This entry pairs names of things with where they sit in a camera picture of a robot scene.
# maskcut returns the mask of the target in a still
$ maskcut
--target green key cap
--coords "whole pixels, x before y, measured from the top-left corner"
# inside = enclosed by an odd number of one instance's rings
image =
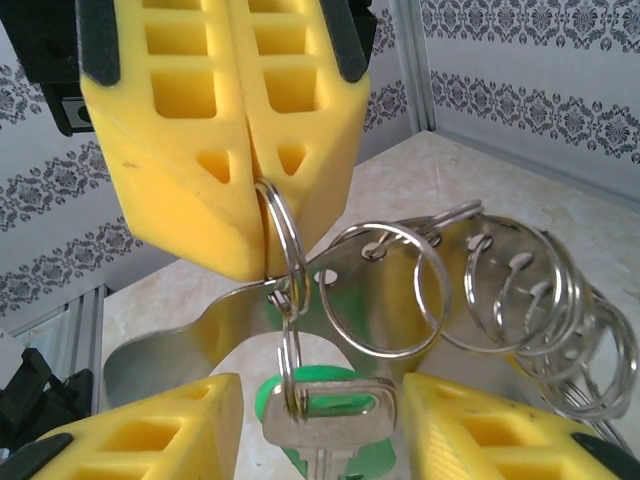
[[[352,370],[331,365],[309,365],[298,368],[294,372],[298,382],[322,382],[322,381],[344,381],[352,379],[366,378]],[[280,383],[280,376],[267,380],[261,385],[256,394],[255,411],[260,421],[263,419],[263,412],[267,405],[267,400],[271,391]],[[313,412],[322,411],[324,414],[341,415],[349,412],[361,412],[372,401],[368,395],[331,395],[321,397],[311,397],[309,410]],[[300,474],[307,478],[307,462],[300,459],[298,452],[291,448],[283,448],[291,463],[298,469]],[[349,460],[347,470],[340,480],[369,480],[378,478],[391,471],[396,463],[396,456],[391,446],[391,440],[385,439],[380,442],[363,446],[358,454]]]

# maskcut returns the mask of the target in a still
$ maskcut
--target metal key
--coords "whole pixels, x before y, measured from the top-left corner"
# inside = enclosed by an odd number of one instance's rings
[[[391,436],[398,417],[392,382],[384,378],[298,383],[306,392],[306,420],[295,423],[286,409],[281,385],[273,389],[264,411],[262,431],[272,445],[298,451],[307,462],[307,480],[337,480],[360,448]],[[313,398],[362,395],[370,399],[351,409],[314,409]]]

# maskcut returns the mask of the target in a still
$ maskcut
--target black rubber strip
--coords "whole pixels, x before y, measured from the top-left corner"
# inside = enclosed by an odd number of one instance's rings
[[[373,48],[375,28],[372,31],[371,20],[366,21],[366,15],[375,19],[367,10],[371,0],[320,0],[320,4],[340,75],[347,82],[355,83],[367,71],[371,48]],[[364,41],[360,40],[356,24],[366,36]],[[363,48],[365,45],[369,50],[368,53]]]
[[[28,443],[0,465],[2,480],[29,480],[73,442],[70,433],[59,433]]]
[[[640,462],[617,445],[584,433],[574,433],[571,436],[620,480],[640,479]]]
[[[112,87],[120,81],[118,25],[113,0],[76,0],[80,71]]]

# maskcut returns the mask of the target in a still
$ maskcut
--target patterned wallpaper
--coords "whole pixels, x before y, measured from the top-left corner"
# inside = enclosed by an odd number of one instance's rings
[[[422,0],[425,34],[460,40],[640,53],[634,0]]]
[[[417,131],[411,123],[392,5],[373,2],[378,30],[369,65],[371,97],[364,122],[359,161],[406,140]]]
[[[438,128],[640,205],[640,0],[421,0]]]
[[[393,15],[379,17],[359,160],[408,138]],[[134,239],[93,134],[58,133],[0,27],[0,327],[12,330],[106,283],[122,288],[173,257]]]

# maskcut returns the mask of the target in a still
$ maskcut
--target table surface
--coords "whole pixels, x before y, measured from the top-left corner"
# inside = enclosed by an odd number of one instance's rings
[[[432,133],[416,135],[356,167],[344,215],[311,255],[354,223],[436,214],[473,199],[481,199],[490,213],[553,232],[640,337],[640,216]],[[139,335],[192,323],[238,286],[179,260],[111,295],[104,306],[103,363],[117,346]],[[257,387],[277,371],[277,342],[269,335],[252,339],[214,371],[238,372],[243,382],[236,479],[300,478],[284,454],[264,441],[253,413]],[[347,365],[323,339],[305,336],[302,349],[305,362]],[[634,448],[640,446],[637,395],[625,422],[617,424]]]

